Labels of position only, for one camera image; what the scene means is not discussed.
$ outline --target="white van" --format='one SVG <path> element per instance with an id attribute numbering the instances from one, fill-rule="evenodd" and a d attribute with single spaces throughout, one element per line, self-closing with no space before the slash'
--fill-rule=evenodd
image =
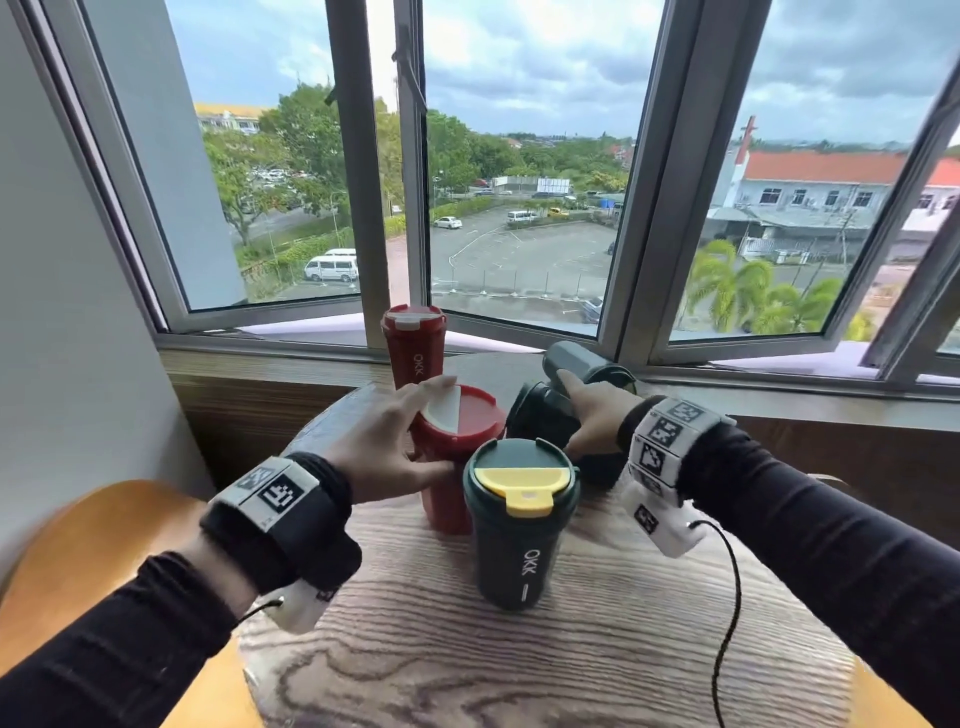
<path id="1" fill-rule="evenodd" d="M 528 223 L 537 219 L 537 213 L 529 209 L 518 209 L 507 213 L 508 223 Z"/>
<path id="2" fill-rule="evenodd" d="M 340 248 L 340 251 L 349 250 L 349 248 Z M 357 280 L 360 271 L 357 270 L 356 256 L 344 255 L 342 253 L 333 254 L 329 251 L 324 255 L 317 255 L 310 258 L 303 267 L 303 277 L 307 280 L 342 280 L 344 283 L 352 283 Z"/>

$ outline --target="red lid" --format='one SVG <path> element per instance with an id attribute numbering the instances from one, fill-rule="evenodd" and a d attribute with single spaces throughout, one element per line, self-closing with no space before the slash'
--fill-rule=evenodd
<path id="1" fill-rule="evenodd" d="M 430 401 L 410 427 L 414 442 L 438 457 L 470 457 L 499 437 L 507 421 L 496 398 L 482 389 L 456 384 Z"/>
<path id="2" fill-rule="evenodd" d="M 380 319 L 380 325 L 388 331 L 434 333 L 446 329 L 446 316 L 435 305 L 401 303 L 387 309 Z"/>

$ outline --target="billboard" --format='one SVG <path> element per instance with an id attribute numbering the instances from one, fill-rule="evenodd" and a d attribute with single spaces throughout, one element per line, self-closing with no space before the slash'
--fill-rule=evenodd
<path id="1" fill-rule="evenodd" d="M 541 177 L 537 180 L 537 191 L 548 195 L 568 195 L 570 194 L 570 180 L 554 180 Z"/>

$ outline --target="white lid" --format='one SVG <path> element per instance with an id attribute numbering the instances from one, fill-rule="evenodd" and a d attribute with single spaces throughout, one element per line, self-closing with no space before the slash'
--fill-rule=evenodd
<path id="1" fill-rule="evenodd" d="M 432 426 L 451 435 L 460 429 L 460 385 L 446 387 L 420 411 Z"/>
<path id="2" fill-rule="evenodd" d="M 433 311 L 387 311 L 387 318 L 396 323 L 399 331 L 416 331 L 420 322 L 439 319 L 442 315 Z"/>

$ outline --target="black cable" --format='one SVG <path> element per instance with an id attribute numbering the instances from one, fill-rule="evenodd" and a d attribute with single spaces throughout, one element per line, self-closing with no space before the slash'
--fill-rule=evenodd
<path id="1" fill-rule="evenodd" d="M 736 624 L 740 621 L 740 605 L 743 603 L 743 593 L 740 590 L 740 569 L 736 565 L 733 546 L 730 545 L 727 536 L 724 535 L 720 526 L 713 521 L 694 521 L 689 527 L 692 529 L 698 525 L 708 525 L 720 534 L 720 538 L 723 539 L 723 543 L 727 547 L 727 552 L 730 554 L 731 564 L 733 564 L 733 617 L 730 620 L 730 626 L 727 627 L 727 634 L 724 635 L 723 641 L 720 643 L 716 660 L 713 661 L 713 677 L 710 680 L 710 694 L 713 696 L 713 711 L 716 713 L 717 723 L 720 724 L 720 728 L 727 728 L 726 723 L 723 721 L 723 715 L 720 713 L 720 667 L 723 665 L 723 657 L 727 654 L 730 640 L 733 639 L 733 630 L 736 629 Z"/>
<path id="2" fill-rule="evenodd" d="M 247 621 L 250 617 L 255 615 L 257 612 L 262 612 L 265 609 L 270 609 L 271 607 L 279 607 L 283 605 L 283 599 L 271 599 L 270 601 L 265 601 L 258 607 L 253 607 L 247 614 L 240 618 L 240 621 L 237 624 L 242 624 Z"/>

